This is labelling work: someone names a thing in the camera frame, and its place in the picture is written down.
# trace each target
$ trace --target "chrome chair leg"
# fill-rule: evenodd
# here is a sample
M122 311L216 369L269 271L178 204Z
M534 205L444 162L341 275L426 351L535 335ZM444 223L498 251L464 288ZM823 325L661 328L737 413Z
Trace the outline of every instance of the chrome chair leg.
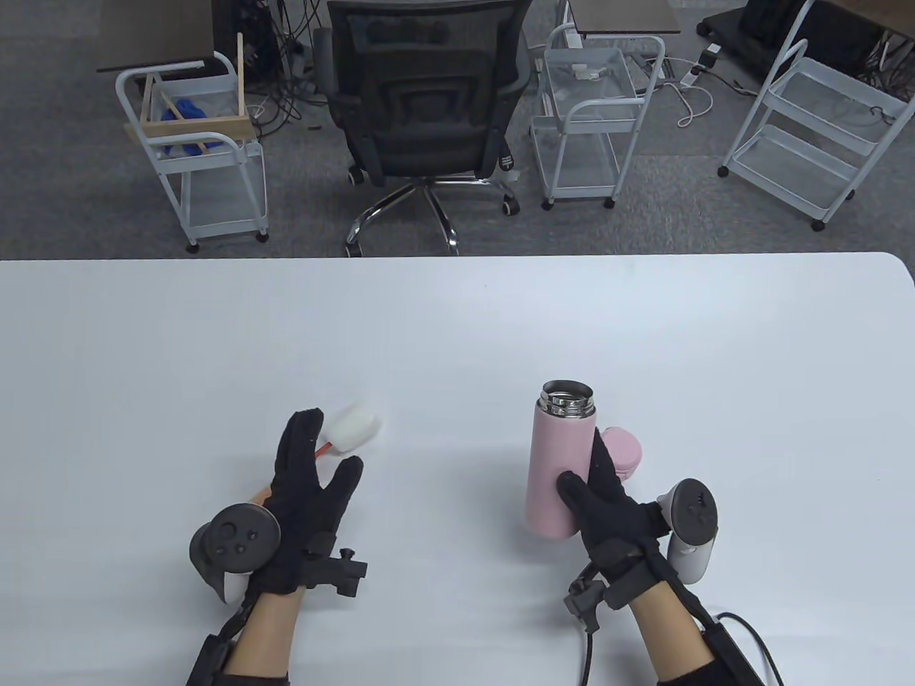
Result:
M378 215L386 212L391 209L394 205L406 200L414 194L416 191L416 186L413 184L407 184L401 188L395 190L391 195L385 196L370 208L366 209L360 216L352 222L352 228L350 228L350 235L347 236L346 243L348 245L354 245L356 240L359 237L359 232L368 226Z
M460 255L460 252L458 252L458 233L451 225L451 220L448 218L448 215L445 214L445 210L442 208L441 203L438 202L436 194L432 192L432 188L429 186L423 186L422 191L425 201L429 203L429 207L432 208L432 211L436 215L438 226L445 235L445 242L448 244L448 252L452 255Z
M502 195L514 198L514 191L507 184L494 178L436 177L429 180L433 188L489 188Z

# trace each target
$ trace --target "blue cloth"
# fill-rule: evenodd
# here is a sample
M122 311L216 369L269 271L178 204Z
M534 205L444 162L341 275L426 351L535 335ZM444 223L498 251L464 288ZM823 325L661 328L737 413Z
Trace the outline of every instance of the blue cloth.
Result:
M207 114L201 110L193 101L188 98L180 98L175 101L175 109L177 109L181 116L185 119L206 119ZM171 111L171 108L167 107L165 113L162 115L163 122L173 122L177 119L175 113ZM205 146L208 148L216 147L217 145L222 145L219 141L212 141L211 143L205 143ZM171 153L171 145L166 145L166 155ZM194 145L184 145L184 154L185 155L203 155L203 151Z

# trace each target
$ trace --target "office chair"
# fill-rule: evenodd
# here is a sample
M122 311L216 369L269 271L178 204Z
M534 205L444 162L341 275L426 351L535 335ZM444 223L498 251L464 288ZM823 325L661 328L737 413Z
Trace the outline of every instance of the office chair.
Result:
M504 214L520 211L511 189L490 176L531 76L522 38L530 2L329 0L331 26L314 35L315 69L346 134L350 182L361 183L363 171L375 186L408 180L353 222L348 256L361 257L362 229L416 191L451 254L458 236L437 189L494 189Z

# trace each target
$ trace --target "forearm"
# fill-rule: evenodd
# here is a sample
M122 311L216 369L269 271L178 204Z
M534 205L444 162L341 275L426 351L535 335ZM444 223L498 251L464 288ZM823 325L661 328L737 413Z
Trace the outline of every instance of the forearm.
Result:
M224 673L267 679L285 677L304 593L305 589L299 588L290 595L262 594Z
M671 681L714 661L699 627L662 582L630 603L659 681Z

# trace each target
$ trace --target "black sleeve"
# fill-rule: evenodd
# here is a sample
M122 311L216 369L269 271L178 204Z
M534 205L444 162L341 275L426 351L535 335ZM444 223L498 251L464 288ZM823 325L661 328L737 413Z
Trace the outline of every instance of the black sleeve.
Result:
M286 675L282 679L265 679L219 673L213 677L213 686L289 686L289 676Z
M737 686L737 681L717 659L672 681L659 681L658 686Z

